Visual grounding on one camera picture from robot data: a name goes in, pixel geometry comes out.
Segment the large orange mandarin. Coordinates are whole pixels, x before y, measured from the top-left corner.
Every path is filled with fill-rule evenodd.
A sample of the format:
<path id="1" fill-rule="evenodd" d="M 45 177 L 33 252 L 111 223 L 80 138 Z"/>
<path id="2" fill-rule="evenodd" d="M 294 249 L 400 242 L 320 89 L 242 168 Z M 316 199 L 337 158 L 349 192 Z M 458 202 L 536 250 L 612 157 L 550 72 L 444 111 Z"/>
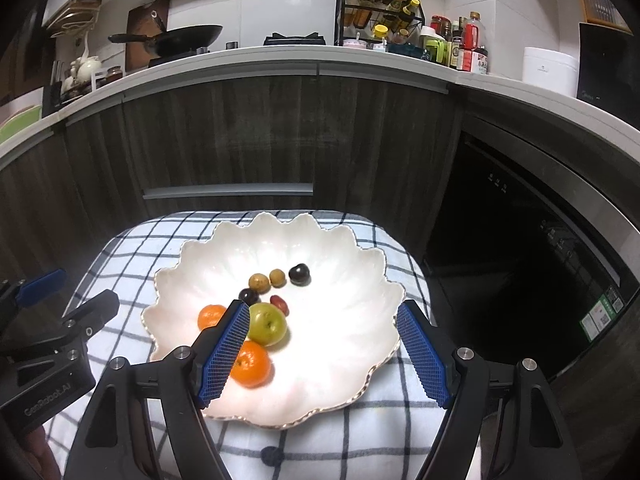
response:
<path id="1" fill-rule="evenodd" d="M 230 377 L 244 388 L 256 388 L 269 379 L 271 370 L 267 350 L 255 341 L 246 340 L 235 358 Z"/>

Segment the small orange mandarin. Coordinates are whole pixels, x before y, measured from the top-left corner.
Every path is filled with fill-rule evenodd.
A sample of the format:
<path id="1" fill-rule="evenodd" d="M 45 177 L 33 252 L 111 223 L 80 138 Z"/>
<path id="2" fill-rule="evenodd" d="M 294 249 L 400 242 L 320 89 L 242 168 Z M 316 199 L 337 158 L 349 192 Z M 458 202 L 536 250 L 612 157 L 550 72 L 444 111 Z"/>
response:
<path id="1" fill-rule="evenodd" d="M 206 330 L 206 328 L 216 326 L 226 310 L 227 308 L 221 304 L 209 304 L 203 308 L 198 314 L 198 329 Z"/>

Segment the yellow longan fruit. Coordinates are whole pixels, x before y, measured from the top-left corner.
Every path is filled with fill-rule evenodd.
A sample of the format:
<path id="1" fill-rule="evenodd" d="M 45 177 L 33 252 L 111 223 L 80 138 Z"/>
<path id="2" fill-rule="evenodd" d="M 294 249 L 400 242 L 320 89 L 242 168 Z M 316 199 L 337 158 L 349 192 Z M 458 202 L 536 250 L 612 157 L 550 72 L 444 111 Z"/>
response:
<path id="1" fill-rule="evenodd" d="M 272 287 L 281 288 L 286 284 L 286 275 L 281 269 L 273 269 L 269 273 L 269 281 Z"/>
<path id="2" fill-rule="evenodd" d="M 265 274 L 255 273 L 248 280 L 248 287 L 258 295 L 265 294 L 271 288 L 270 278 Z"/>

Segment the dark purple plum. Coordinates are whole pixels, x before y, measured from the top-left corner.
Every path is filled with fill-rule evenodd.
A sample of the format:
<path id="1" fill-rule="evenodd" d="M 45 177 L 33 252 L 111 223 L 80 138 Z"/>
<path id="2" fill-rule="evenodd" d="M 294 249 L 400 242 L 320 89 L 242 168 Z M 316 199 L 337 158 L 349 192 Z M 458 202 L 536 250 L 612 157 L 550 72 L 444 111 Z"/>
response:
<path id="1" fill-rule="evenodd" d="M 310 281 L 310 270 L 305 263 L 296 264 L 288 270 L 288 279 L 296 286 L 305 286 Z"/>

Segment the checkered white cloth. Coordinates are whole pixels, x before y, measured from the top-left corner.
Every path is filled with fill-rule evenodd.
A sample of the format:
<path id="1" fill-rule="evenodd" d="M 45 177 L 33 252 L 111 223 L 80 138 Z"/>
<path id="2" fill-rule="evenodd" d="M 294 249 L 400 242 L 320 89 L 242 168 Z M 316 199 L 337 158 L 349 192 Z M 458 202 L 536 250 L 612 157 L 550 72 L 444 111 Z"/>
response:
<path id="1" fill-rule="evenodd" d="M 137 363 L 152 354 L 142 311 L 155 294 L 156 271 L 178 260 L 187 240 L 206 240 L 228 221 L 244 228 L 254 211 L 188 211 L 146 220 L 109 240 L 77 285 L 67 307 L 111 289 L 117 315 L 89 342 L 93 374 L 108 359 Z M 347 408 L 326 412 L 290 430 L 257 429 L 242 422 L 207 419 L 207 427 L 235 479 L 412 479 L 437 434 L 444 412 L 427 399 L 405 349 L 378 368 L 369 387 Z M 260 459 L 265 446 L 278 446 L 278 468 Z"/>

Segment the green apple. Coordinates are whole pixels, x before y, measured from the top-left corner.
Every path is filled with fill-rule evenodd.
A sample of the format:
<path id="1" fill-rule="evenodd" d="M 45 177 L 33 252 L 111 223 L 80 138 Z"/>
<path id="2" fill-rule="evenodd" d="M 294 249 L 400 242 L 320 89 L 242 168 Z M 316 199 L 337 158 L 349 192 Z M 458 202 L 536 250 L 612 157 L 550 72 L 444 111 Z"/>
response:
<path id="1" fill-rule="evenodd" d="M 266 302 L 250 307 L 250 329 L 247 338 L 264 347 L 278 344 L 288 332 L 288 323 L 283 313 Z"/>

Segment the small dark grape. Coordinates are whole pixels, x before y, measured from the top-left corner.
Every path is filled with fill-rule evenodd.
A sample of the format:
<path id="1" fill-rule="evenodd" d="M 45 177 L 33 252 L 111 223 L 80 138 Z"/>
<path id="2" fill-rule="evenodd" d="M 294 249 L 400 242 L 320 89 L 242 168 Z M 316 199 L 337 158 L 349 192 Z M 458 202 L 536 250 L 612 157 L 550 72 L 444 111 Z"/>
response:
<path id="1" fill-rule="evenodd" d="M 256 290 L 251 289 L 249 287 L 243 288 L 238 295 L 238 299 L 243 301 L 244 304 L 247 304 L 249 307 L 253 304 L 257 304 L 260 301 L 260 297 Z"/>

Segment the blue wrinkled fruit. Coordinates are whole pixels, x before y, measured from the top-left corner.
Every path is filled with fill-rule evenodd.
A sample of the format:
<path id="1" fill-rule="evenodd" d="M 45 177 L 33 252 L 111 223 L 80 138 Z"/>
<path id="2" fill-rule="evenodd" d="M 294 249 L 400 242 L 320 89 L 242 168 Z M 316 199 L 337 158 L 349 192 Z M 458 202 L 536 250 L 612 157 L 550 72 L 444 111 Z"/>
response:
<path id="1" fill-rule="evenodd" d="M 284 462 L 284 452 L 278 446 L 265 446 L 260 451 L 260 459 L 266 466 L 278 468 Z"/>

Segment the red grape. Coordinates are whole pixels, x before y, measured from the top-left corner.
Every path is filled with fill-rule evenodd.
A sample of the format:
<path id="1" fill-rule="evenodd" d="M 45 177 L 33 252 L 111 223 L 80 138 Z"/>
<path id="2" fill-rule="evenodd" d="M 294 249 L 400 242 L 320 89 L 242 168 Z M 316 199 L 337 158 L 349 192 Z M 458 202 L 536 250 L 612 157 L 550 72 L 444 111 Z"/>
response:
<path id="1" fill-rule="evenodd" d="M 284 316 L 288 316 L 290 314 L 290 309 L 288 308 L 288 304 L 284 299 L 282 299 L 278 295 L 272 295 L 269 299 L 270 304 L 278 308 Z"/>

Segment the white scalloped bowl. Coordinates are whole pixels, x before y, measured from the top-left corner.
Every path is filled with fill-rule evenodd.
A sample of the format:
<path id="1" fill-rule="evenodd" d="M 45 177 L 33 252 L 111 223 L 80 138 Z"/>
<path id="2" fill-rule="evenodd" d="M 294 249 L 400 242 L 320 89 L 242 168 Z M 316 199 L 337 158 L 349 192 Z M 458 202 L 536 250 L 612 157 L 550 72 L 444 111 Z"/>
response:
<path id="1" fill-rule="evenodd" d="M 284 429 L 344 408 L 399 346 L 395 318 L 406 293 L 388 279 L 381 249 L 362 248 L 354 229 L 320 226 L 311 214 L 261 212 L 246 226 L 224 221 L 208 240 L 188 240 L 177 262 L 156 272 L 156 300 L 141 315 L 153 360 L 194 344 L 198 315 L 254 283 L 264 290 L 247 338 L 262 354 L 256 365 L 236 364 L 247 378 L 228 380 L 204 410 L 210 418 Z"/>

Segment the white teapot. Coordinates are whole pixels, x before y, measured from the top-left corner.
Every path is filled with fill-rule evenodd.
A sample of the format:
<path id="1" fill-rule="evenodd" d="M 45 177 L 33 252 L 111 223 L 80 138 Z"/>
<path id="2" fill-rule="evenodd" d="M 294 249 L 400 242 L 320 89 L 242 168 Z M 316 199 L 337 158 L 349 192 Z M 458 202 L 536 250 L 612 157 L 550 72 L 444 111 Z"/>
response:
<path id="1" fill-rule="evenodd" d="M 70 63 L 68 76 L 62 82 L 62 92 L 69 92 L 82 84 L 90 84 L 92 75 L 101 68 L 102 62 L 97 56 L 89 56 L 85 60 L 76 58 Z"/>

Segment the black wok pan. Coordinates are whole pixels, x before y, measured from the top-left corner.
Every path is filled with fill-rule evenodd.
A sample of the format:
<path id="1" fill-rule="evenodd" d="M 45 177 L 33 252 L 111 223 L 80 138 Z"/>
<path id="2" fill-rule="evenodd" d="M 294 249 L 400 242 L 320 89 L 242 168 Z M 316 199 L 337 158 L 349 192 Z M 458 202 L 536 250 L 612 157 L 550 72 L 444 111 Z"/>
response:
<path id="1" fill-rule="evenodd" d="M 133 44 L 142 42 L 145 50 L 157 58 L 196 52 L 207 49 L 224 29 L 221 25 L 194 25 L 168 30 L 166 25 L 152 12 L 152 18 L 160 29 L 160 33 L 149 37 L 135 34 L 115 34 L 108 37 L 112 44 Z"/>

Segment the wooden cutting board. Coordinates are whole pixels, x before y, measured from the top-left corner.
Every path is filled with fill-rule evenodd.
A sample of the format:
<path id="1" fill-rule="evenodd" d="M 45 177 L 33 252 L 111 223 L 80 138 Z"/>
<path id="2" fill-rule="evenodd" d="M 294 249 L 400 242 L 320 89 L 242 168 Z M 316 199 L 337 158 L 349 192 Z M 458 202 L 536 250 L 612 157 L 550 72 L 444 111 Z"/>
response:
<path id="1" fill-rule="evenodd" d="M 168 24 L 169 0 L 154 0 L 151 3 L 137 6 L 128 13 L 127 34 L 155 36 L 160 33 L 160 29 L 152 18 L 155 11 L 165 25 Z M 133 73 L 136 70 L 147 68 L 154 55 L 145 50 L 142 42 L 126 44 L 125 50 L 125 70 Z"/>

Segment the white rice cooker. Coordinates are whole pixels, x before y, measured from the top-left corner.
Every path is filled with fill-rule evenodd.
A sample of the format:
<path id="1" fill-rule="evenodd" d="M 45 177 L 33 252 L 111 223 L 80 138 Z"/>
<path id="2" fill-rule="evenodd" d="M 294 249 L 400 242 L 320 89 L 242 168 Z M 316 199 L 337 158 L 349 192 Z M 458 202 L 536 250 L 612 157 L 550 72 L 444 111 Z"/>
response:
<path id="1" fill-rule="evenodd" d="M 569 54 L 526 47 L 523 56 L 522 81 L 574 98 L 577 94 L 579 61 Z"/>

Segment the green mug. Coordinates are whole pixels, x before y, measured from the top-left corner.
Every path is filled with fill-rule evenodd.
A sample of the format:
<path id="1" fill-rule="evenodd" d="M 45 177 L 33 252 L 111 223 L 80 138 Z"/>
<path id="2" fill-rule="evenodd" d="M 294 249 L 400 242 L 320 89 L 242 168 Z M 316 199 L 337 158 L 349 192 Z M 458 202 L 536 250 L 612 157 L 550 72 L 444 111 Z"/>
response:
<path id="1" fill-rule="evenodd" d="M 424 50 L 428 54 L 428 59 L 442 66 L 449 65 L 449 42 L 441 36 L 424 36 Z"/>

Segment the dark soy sauce bottle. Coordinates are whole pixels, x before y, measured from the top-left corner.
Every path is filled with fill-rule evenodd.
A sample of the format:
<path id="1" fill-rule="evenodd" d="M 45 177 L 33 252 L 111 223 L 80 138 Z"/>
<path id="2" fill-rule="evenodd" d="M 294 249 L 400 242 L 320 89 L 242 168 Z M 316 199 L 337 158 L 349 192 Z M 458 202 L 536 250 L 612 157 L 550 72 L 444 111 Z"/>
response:
<path id="1" fill-rule="evenodd" d="M 460 23 L 454 23 L 451 29 L 451 39 L 449 43 L 449 63 L 450 68 L 455 70 L 459 64 L 459 52 L 462 46 L 462 27 Z"/>

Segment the red label sauce bottle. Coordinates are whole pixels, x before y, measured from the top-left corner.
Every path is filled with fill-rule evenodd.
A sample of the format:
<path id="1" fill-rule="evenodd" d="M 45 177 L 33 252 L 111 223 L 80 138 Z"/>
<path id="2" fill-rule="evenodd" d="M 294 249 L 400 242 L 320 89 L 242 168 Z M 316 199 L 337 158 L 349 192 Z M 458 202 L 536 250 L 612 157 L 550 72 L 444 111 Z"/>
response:
<path id="1" fill-rule="evenodd" d="M 483 44 L 484 36 L 485 27 L 480 20 L 480 14 L 478 12 L 471 11 L 469 18 L 464 22 L 462 28 L 459 70 L 462 70 L 462 72 L 470 72 L 472 70 L 473 53 Z"/>

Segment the black microwave oven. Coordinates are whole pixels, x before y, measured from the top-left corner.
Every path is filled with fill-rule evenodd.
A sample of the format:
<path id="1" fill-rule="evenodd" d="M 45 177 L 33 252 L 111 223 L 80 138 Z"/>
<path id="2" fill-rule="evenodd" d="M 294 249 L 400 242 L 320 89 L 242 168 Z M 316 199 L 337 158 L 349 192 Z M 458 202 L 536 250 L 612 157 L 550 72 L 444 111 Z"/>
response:
<path id="1" fill-rule="evenodd" d="M 639 128 L 639 43 L 629 32 L 579 24 L 577 97 Z"/>

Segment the yellow lid jar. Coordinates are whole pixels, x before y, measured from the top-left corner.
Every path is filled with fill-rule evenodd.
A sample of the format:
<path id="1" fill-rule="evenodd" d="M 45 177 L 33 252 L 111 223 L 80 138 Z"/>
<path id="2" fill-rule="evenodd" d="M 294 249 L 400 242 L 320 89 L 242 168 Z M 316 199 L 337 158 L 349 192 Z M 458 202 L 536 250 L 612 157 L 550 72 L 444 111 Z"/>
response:
<path id="1" fill-rule="evenodd" d="M 385 52 L 387 50 L 388 27 L 383 24 L 376 24 L 372 29 L 372 34 L 372 49 Z"/>

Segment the black spice rack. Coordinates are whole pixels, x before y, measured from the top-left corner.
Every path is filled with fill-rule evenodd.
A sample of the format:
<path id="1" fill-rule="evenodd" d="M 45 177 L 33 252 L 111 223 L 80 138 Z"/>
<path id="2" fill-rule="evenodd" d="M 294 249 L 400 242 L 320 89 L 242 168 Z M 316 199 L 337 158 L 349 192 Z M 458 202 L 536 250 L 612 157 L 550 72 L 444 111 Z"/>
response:
<path id="1" fill-rule="evenodd" d="M 336 0 L 333 42 L 373 42 L 376 26 L 387 28 L 389 40 L 402 41 L 416 36 L 425 23 L 420 0 Z"/>

